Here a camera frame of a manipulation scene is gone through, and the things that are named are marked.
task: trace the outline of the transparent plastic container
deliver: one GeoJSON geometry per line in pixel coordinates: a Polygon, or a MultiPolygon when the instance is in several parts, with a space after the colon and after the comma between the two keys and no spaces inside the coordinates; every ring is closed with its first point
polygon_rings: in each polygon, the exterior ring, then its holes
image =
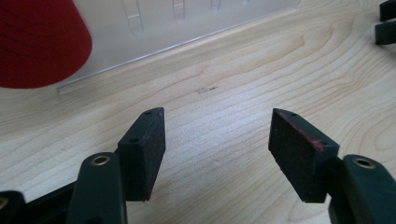
{"type": "Polygon", "coordinates": [[[299,0],[75,0],[93,40],[60,88],[111,68],[298,6],[299,0]]]}

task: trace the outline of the wooden table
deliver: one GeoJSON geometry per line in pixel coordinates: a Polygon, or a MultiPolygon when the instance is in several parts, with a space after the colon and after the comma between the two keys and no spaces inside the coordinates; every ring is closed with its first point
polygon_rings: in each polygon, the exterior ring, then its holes
{"type": "Polygon", "coordinates": [[[374,44],[379,1],[303,0],[276,15],[61,90],[0,89],[0,190],[27,201],[113,151],[165,108],[167,149],[130,223],[330,223],[300,202],[268,151],[274,107],[308,119],[396,176],[396,46],[374,44]]]}

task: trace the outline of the red paint mark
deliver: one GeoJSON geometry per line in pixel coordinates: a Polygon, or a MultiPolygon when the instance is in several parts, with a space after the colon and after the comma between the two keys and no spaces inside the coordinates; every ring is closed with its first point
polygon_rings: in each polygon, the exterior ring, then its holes
{"type": "Polygon", "coordinates": [[[323,141],[314,139],[311,135],[306,133],[305,130],[293,123],[293,120],[289,119],[287,114],[283,114],[281,112],[278,112],[277,114],[282,117],[282,119],[286,120],[294,130],[297,130],[297,132],[300,133],[306,139],[306,141],[314,147],[316,151],[323,151],[325,149],[325,143],[323,141]]]}
{"type": "Polygon", "coordinates": [[[151,198],[151,195],[152,195],[152,190],[149,190],[147,195],[149,195],[149,196],[148,196],[148,198],[145,201],[143,201],[143,203],[148,203],[149,202],[149,199],[151,198]]]}

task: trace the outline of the wood grain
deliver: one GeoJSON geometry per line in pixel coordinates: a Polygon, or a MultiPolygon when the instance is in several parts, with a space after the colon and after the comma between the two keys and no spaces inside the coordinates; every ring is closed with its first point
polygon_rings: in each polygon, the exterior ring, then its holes
{"type": "Polygon", "coordinates": [[[130,223],[330,223],[268,152],[273,107],[299,113],[396,176],[396,47],[374,44],[379,1],[303,0],[255,21],[56,90],[0,89],[0,190],[28,201],[113,151],[165,108],[167,150],[130,223]]]}

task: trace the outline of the metal screw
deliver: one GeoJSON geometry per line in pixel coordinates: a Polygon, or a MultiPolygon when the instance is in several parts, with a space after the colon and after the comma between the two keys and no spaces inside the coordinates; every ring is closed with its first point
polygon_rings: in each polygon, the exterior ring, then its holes
{"type": "Polygon", "coordinates": [[[9,202],[8,198],[0,197],[0,210],[2,210],[4,207],[6,207],[8,202],[9,202]]]}
{"type": "Polygon", "coordinates": [[[355,162],[355,164],[359,165],[360,167],[363,167],[366,169],[375,169],[375,164],[373,164],[372,162],[367,161],[365,159],[355,158],[353,161],[355,162]]]}
{"type": "Polygon", "coordinates": [[[98,156],[91,161],[92,165],[105,165],[110,161],[108,156],[98,156]]]}

